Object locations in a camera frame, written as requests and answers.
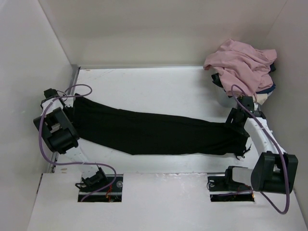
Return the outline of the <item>black trousers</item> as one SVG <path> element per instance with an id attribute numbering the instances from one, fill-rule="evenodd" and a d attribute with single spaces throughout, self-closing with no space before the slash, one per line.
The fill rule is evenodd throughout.
<path id="1" fill-rule="evenodd" d="M 230 123 L 140 113 L 76 98 L 69 119 L 80 138 L 130 155 L 244 156 L 248 133 Z"/>

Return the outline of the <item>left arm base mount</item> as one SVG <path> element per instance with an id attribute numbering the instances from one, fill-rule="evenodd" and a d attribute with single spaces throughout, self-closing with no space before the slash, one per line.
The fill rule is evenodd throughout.
<path id="1" fill-rule="evenodd" d="M 78 202 L 112 203 L 122 202 L 123 175 L 106 175 L 101 167 L 91 176 L 81 178 L 75 186 L 78 188 Z"/>

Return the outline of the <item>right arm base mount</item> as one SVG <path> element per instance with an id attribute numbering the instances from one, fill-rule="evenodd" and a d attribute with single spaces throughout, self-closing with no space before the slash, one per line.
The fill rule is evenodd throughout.
<path id="1" fill-rule="evenodd" d="M 211 202 L 254 202 L 251 186 L 233 180 L 234 166 L 229 166 L 224 175 L 210 174 L 207 176 L 206 187 L 210 192 Z"/>

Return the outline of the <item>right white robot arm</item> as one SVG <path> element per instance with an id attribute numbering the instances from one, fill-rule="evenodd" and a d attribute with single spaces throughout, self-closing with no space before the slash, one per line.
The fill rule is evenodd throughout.
<path id="1" fill-rule="evenodd" d="M 235 190 L 241 184 L 240 177 L 248 177 L 248 184 L 254 191 L 286 194 L 286 186 L 292 192 L 298 166 L 298 159 L 288 154 L 276 141 L 268 127 L 265 115 L 254 104 L 252 97 L 236 98 L 237 106 L 232 108 L 226 123 L 242 128 L 252 139 L 259 158 L 255 167 L 245 173 L 234 170 L 223 178 L 228 190 Z"/>

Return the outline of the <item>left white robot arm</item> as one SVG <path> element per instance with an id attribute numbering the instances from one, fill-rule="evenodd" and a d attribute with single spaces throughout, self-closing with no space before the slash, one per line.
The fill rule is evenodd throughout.
<path id="1" fill-rule="evenodd" d="M 103 192 L 110 181 L 98 164 L 89 164 L 90 161 L 79 146 L 79 135 L 68 118 L 68 110 L 73 103 L 70 101 L 66 104 L 55 89 L 45 90 L 44 96 L 45 100 L 40 105 L 43 113 L 33 120 L 39 131 L 39 140 L 45 142 L 53 153 L 66 156 L 70 164 L 78 163 L 82 177 L 76 187 L 80 191 Z"/>

